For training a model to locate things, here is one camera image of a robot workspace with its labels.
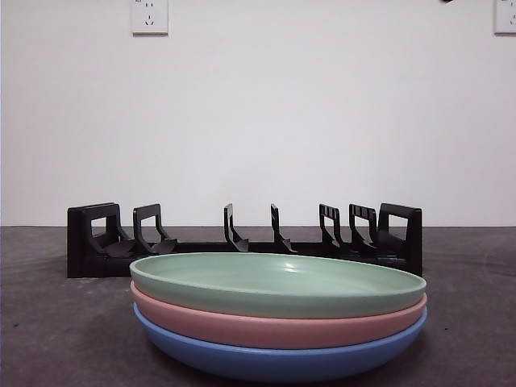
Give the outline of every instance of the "pink plate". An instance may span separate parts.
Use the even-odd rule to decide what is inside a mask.
[[[194,310],[131,292],[142,314],[180,335],[212,343],[272,349],[343,347],[395,335],[418,321],[427,296],[398,312],[356,318],[260,318]]]

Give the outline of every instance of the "concrete floor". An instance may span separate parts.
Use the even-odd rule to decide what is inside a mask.
[[[223,240],[217,227],[169,228]],[[272,238],[267,228],[242,232]],[[315,227],[284,227],[317,240]],[[2,228],[1,386],[240,386],[198,372],[147,341],[129,278],[67,279],[63,227]],[[426,228],[429,318],[396,360],[317,386],[516,385],[516,228]]]

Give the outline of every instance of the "white wall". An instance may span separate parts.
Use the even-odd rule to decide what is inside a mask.
[[[516,224],[516,37],[490,0],[2,2],[2,223],[161,202],[168,225],[317,222],[317,204]]]

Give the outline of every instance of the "green plate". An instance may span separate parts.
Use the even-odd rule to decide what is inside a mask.
[[[202,252],[151,256],[130,266],[138,289],[171,304],[270,318],[348,318],[416,304],[413,274],[311,256]]]

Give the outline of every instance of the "power outlet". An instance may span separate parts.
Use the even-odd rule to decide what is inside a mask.
[[[168,35],[169,0],[132,0],[133,35]]]
[[[516,0],[495,0],[494,5],[494,33],[516,34]]]

